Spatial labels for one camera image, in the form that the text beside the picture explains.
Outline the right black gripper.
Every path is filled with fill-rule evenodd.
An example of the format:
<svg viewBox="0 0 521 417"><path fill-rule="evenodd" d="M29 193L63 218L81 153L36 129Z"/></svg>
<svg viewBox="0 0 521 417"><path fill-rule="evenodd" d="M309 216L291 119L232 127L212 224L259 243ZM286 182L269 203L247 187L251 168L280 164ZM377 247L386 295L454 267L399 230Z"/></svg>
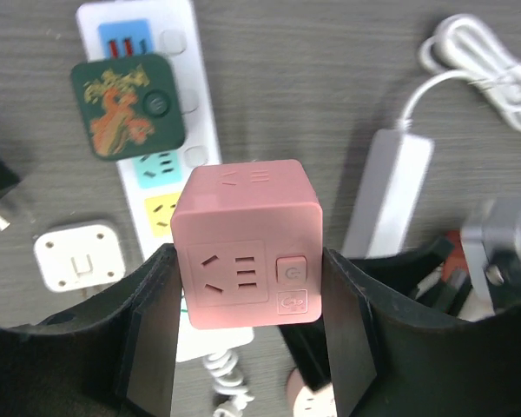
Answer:
<svg viewBox="0 0 521 417"><path fill-rule="evenodd" d="M472 285L460 290L440 280L442 265L453 245L445 236L418 248L387 257L353 259L352 263L376 281L442 313L459 313Z"/></svg>

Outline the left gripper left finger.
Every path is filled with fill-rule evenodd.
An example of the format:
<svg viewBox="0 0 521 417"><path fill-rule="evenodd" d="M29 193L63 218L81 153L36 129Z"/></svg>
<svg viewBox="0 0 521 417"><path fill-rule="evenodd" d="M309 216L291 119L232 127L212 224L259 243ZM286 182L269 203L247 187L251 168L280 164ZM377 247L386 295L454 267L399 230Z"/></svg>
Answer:
<svg viewBox="0 0 521 417"><path fill-rule="evenodd" d="M36 325L0 327L0 416L168 416L181 279L175 248Z"/></svg>

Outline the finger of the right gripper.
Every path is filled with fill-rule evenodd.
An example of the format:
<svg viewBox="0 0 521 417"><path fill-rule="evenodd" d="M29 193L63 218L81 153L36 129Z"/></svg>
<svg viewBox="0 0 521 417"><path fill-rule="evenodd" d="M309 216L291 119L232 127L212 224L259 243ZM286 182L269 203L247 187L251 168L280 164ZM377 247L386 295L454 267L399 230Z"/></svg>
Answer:
<svg viewBox="0 0 521 417"><path fill-rule="evenodd" d="M279 326L280 334L305 384L319 391L331 382L323 321Z"/></svg>

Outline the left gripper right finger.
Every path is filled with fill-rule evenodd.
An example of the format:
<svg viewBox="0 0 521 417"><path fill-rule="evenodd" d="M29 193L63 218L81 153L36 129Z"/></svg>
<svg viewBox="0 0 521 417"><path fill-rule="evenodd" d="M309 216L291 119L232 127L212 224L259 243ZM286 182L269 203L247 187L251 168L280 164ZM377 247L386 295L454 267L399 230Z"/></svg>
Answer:
<svg viewBox="0 0 521 417"><path fill-rule="evenodd" d="M410 297L449 254L323 254L323 319L341 416L521 416L521 303L463 321Z"/></svg>

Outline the round pink power socket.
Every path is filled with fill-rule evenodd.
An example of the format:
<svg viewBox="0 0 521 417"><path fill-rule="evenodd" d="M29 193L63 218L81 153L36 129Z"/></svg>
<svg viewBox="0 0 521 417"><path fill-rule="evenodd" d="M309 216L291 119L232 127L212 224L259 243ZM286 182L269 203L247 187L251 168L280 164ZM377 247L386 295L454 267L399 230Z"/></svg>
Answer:
<svg viewBox="0 0 521 417"><path fill-rule="evenodd" d="M333 384L313 391L296 368L287 380L287 401L293 417L337 417Z"/></svg>

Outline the short white power strip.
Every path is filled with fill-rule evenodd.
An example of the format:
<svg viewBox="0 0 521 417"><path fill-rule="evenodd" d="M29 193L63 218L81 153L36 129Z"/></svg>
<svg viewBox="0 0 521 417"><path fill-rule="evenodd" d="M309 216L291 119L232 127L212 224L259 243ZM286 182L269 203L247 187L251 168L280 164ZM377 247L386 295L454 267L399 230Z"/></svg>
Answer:
<svg viewBox="0 0 521 417"><path fill-rule="evenodd" d="M380 258L402 249L434 151L434 141L396 129L374 135L341 254Z"/></svg>

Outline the white plug adapter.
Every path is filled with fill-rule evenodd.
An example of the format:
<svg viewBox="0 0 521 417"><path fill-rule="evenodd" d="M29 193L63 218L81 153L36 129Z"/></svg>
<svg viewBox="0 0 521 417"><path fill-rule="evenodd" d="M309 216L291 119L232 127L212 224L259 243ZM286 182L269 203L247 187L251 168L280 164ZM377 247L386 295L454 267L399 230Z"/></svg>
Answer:
<svg viewBox="0 0 521 417"><path fill-rule="evenodd" d="M44 286L53 293L112 284L126 274L119 235L106 221L58 226L34 242Z"/></svg>

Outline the pink plug adapter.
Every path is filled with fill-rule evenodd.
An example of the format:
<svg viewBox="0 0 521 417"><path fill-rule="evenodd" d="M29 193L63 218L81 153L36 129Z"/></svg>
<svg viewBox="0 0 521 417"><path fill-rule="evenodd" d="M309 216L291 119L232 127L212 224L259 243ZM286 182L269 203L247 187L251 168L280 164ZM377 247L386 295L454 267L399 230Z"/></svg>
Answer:
<svg viewBox="0 0 521 417"><path fill-rule="evenodd" d="M320 318L323 211L299 161L194 169L171 231L194 328Z"/></svg>

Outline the green patterned plug adapter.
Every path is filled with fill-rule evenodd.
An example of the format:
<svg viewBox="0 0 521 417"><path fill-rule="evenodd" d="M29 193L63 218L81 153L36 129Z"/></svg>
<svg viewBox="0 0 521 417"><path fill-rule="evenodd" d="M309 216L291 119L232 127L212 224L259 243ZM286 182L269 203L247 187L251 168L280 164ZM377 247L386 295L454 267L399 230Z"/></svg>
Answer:
<svg viewBox="0 0 521 417"><path fill-rule="evenodd" d="M185 142L174 72L163 56L79 63L70 80L97 158L119 161L178 149Z"/></svg>

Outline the long white power strip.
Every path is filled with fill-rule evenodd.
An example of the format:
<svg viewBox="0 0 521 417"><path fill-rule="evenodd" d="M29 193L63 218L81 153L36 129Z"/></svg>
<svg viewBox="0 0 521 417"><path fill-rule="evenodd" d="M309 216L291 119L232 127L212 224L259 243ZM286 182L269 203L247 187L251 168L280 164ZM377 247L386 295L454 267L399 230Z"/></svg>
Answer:
<svg viewBox="0 0 521 417"><path fill-rule="evenodd" d="M221 163L201 40L190 1L101 1L76 12L90 61L155 52L175 76L186 140L172 151L121 160L120 179L142 256L173 241L169 221L192 170Z"/></svg>

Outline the red cube plug adapter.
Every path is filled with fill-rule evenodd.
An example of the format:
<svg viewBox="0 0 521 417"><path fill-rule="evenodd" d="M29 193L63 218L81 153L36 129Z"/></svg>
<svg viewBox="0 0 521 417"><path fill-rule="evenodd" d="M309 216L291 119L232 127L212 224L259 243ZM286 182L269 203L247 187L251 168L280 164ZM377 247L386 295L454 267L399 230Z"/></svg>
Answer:
<svg viewBox="0 0 521 417"><path fill-rule="evenodd" d="M461 244L460 231L449 231L445 237L453 245L453 249L442 265L440 280L449 287L460 290L465 284L471 285L469 269Z"/></svg>

